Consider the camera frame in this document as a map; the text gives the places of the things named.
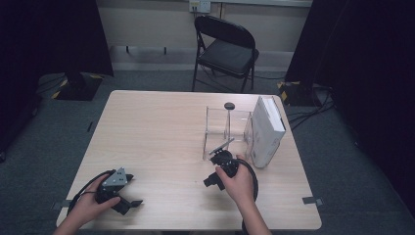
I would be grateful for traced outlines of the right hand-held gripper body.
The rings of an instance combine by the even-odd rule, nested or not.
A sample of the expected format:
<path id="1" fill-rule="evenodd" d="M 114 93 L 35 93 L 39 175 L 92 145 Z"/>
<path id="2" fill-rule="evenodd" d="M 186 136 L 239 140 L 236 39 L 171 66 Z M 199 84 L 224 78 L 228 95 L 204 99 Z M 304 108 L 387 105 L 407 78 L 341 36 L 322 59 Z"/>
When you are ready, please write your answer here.
<path id="1" fill-rule="evenodd" d="M 219 147 L 213 149 L 208 154 L 210 155 L 210 161 L 214 165 L 219 165 L 229 177 L 234 177 L 237 174 L 239 163 L 233 158 L 233 155 L 226 150 L 234 139 L 230 138 Z"/>

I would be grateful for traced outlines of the clear acrylic book rack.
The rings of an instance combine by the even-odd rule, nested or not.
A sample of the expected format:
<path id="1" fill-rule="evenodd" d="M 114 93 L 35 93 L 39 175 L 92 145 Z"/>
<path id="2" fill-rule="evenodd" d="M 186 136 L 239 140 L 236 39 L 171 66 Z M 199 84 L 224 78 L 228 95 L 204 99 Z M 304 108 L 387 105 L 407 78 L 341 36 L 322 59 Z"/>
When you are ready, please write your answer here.
<path id="1" fill-rule="evenodd" d="M 252 115 L 253 112 L 207 107 L 203 159 L 208 161 L 210 151 L 233 138 L 234 141 L 226 147 L 226 150 L 233 155 L 242 155 L 247 162 L 254 165 Z"/>

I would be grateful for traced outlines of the person's left hand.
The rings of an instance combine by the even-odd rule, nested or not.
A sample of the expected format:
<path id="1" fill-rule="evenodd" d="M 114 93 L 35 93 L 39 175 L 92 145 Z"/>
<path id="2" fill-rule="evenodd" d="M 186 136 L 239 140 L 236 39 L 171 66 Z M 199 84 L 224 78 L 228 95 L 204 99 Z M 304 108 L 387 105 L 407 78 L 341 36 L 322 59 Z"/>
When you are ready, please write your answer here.
<path id="1" fill-rule="evenodd" d="M 111 209 L 119 203 L 120 197 L 111 198 L 101 204 L 96 202 L 96 191 L 105 177 L 106 175 L 99 177 L 86 188 L 63 224 L 70 229 L 77 230 L 82 225 L 98 217 L 102 212 Z"/>

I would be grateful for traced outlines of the black folding chair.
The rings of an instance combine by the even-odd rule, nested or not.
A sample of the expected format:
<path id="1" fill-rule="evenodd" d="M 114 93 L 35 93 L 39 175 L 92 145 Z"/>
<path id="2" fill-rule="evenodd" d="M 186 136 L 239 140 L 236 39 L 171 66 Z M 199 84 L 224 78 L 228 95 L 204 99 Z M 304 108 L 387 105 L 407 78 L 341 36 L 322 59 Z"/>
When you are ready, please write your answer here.
<path id="1" fill-rule="evenodd" d="M 195 90 L 198 68 L 209 68 L 243 80 L 240 92 L 247 81 L 254 88 L 255 62 L 259 51 L 252 34 L 243 26 L 213 16 L 198 16 L 194 20 L 197 54 L 192 90 Z"/>

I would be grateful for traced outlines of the person's right hand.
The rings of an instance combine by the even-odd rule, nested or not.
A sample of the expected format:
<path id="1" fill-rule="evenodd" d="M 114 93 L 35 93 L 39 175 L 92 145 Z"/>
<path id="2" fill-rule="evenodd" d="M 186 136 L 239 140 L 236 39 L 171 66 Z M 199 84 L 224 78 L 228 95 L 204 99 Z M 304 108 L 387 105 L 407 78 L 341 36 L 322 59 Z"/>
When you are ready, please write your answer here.
<path id="1" fill-rule="evenodd" d="M 229 177 L 226 172 L 220 167 L 215 168 L 225 190 L 228 195 L 234 200 L 237 206 L 245 206 L 254 203 L 254 180 L 246 162 L 238 158 L 239 166 L 235 176 Z"/>

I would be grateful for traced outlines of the black stand base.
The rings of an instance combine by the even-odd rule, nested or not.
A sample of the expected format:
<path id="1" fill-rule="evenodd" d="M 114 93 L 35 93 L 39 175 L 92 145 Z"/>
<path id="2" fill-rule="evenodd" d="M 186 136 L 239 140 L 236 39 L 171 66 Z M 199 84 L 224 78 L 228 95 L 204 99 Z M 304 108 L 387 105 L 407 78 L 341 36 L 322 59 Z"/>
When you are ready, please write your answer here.
<path id="1" fill-rule="evenodd" d="M 282 102 L 287 106 L 312 107 L 319 106 L 318 98 L 311 88 L 305 87 L 300 82 L 278 82 Z"/>
<path id="2" fill-rule="evenodd" d="M 65 80 L 52 95 L 56 100 L 92 101 L 103 78 L 96 74 L 66 72 Z"/>

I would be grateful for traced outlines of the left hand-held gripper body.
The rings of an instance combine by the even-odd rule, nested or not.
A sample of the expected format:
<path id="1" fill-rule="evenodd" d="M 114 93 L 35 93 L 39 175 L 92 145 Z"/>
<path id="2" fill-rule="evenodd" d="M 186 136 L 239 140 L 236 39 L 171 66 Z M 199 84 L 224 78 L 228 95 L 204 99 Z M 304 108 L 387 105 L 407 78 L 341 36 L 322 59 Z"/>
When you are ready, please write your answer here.
<path id="1" fill-rule="evenodd" d="M 102 180 L 97 189 L 95 200 L 98 204 L 103 204 L 109 199 L 119 197 L 119 202 L 113 206 L 113 210 L 126 215 L 131 204 L 119 195 L 119 191 L 128 183 L 128 179 L 123 167 L 112 170 L 109 175 Z"/>

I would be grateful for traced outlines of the white book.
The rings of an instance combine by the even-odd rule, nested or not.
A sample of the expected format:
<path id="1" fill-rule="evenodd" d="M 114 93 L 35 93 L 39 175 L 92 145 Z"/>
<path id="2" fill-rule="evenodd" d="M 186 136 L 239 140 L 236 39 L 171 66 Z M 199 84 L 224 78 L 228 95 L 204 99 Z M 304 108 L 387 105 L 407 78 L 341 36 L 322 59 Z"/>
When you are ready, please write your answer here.
<path id="1" fill-rule="evenodd" d="M 260 96 L 252 115 L 252 160 L 256 167 L 266 167 L 274 157 L 286 133 L 279 109 L 272 97 Z"/>

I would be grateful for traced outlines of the white wall socket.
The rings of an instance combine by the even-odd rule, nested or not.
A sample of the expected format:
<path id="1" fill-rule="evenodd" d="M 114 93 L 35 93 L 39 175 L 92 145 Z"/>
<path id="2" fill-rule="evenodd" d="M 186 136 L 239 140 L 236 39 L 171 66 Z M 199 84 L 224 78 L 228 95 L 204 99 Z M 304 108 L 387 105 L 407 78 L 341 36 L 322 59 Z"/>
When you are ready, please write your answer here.
<path id="1" fill-rule="evenodd" d="M 189 0 L 190 13 L 208 14 L 211 11 L 211 3 L 208 0 Z"/>

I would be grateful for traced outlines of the dark curtain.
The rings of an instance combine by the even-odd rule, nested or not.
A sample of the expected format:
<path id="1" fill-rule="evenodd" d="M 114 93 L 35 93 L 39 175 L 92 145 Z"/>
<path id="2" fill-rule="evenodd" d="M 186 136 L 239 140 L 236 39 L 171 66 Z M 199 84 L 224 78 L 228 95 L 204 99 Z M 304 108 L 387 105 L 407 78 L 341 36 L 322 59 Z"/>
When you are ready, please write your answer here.
<path id="1" fill-rule="evenodd" d="M 415 0 L 312 0 L 286 79 L 331 88 L 358 146 L 415 215 Z"/>
<path id="2" fill-rule="evenodd" d="M 0 0 L 0 155 L 40 102 L 40 77 L 113 67 L 97 0 Z"/>

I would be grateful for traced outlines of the grey tape strip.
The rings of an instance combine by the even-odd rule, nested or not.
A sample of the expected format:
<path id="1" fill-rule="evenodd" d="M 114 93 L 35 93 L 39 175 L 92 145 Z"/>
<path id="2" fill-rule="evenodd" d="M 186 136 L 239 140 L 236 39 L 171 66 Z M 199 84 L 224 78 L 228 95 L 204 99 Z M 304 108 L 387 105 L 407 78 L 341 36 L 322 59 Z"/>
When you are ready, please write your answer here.
<path id="1" fill-rule="evenodd" d="M 323 200 L 320 198 L 315 198 L 315 197 L 304 197 L 302 199 L 303 203 L 305 205 L 308 204 L 315 204 L 317 207 L 322 206 L 323 205 Z"/>
<path id="2" fill-rule="evenodd" d="M 52 205 L 52 210 L 60 211 L 62 208 L 67 208 L 69 211 L 75 206 L 76 200 L 62 200 L 55 202 Z"/>

